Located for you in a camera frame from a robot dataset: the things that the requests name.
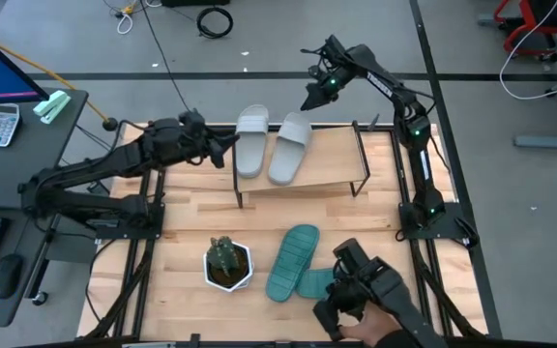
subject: succulent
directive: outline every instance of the succulent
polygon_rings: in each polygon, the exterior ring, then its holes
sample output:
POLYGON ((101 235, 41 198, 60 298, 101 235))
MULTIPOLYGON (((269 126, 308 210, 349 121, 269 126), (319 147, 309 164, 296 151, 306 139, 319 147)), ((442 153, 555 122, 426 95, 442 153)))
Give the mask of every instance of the succulent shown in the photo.
POLYGON ((229 270, 240 267, 233 243, 231 243, 229 237, 212 238, 210 242, 212 246, 207 252, 208 262, 212 267, 222 269, 226 276, 230 276, 229 270))

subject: plant pot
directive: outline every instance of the plant pot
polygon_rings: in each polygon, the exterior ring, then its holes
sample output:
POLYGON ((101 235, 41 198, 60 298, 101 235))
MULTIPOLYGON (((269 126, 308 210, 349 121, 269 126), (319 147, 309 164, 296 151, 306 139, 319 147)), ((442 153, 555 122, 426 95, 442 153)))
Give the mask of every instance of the plant pot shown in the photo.
POLYGON ((234 281, 232 284, 221 285, 219 282, 215 281, 212 277, 212 272, 210 268, 212 267, 208 262, 208 254, 203 254, 203 274, 205 275, 205 282, 208 284, 218 287, 222 291, 233 292, 238 289, 243 289, 249 286, 250 279, 252 278, 252 270, 254 265, 252 263, 252 256, 250 255, 250 249, 247 246, 233 242, 233 246, 236 250, 241 251, 246 256, 247 269, 241 279, 234 281))

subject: teal slide sandal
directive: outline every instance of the teal slide sandal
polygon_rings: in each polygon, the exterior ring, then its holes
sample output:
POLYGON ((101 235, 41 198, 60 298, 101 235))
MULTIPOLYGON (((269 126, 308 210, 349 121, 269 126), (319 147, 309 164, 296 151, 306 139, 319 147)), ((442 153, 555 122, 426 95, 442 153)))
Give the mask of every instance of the teal slide sandal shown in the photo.
POLYGON ((317 242, 319 229, 313 225, 298 225, 287 231, 266 283, 266 295, 270 299, 276 302, 289 299, 310 266, 317 242))
POLYGON ((322 300, 328 296, 326 286, 335 280, 333 269, 306 270, 296 292, 307 299, 322 300))

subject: human hand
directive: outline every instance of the human hand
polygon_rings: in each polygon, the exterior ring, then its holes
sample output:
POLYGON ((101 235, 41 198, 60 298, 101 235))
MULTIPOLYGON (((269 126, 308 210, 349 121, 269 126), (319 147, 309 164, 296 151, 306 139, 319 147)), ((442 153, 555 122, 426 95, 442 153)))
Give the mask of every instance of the human hand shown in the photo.
POLYGON ((360 339, 369 347, 374 347, 387 334, 401 330, 401 326, 392 315, 379 306, 366 302, 363 320, 352 327, 339 327, 345 338, 360 339))

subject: white hexagonal pot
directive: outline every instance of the white hexagonal pot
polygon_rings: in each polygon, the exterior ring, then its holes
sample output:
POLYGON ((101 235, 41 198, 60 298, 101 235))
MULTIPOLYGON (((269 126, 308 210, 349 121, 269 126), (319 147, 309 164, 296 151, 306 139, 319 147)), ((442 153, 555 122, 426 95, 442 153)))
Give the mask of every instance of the white hexagonal pot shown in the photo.
POLYGON ((208 284, 218 287, 220 290, 222 291, 226 291, 226 292, 234 292, 235 290, 238 289, 244 289, 247 286, 249 286, 250 283, 250 279, 252 278, 252 270, 254 269, 254 264, 252 263, 252 256, 250 255, 250 249, 248 246, 243 246, 241 244, 232 242, 234 246, 236 247, 240 247, 242 248, 246 254, 247 254, 247 259, 249 260, 248 266, 249 266, 249 273, 242 278, 242 280, 238 281, 235 285, 231 286, 230 288, 226 288, 224 286, 218 285, 216 283, 214 283, 209 276, 209 270, 208 270, 208 254, 205 253, 203 254, 203 274, 205 275, 205 282, 207 282, 208 284))

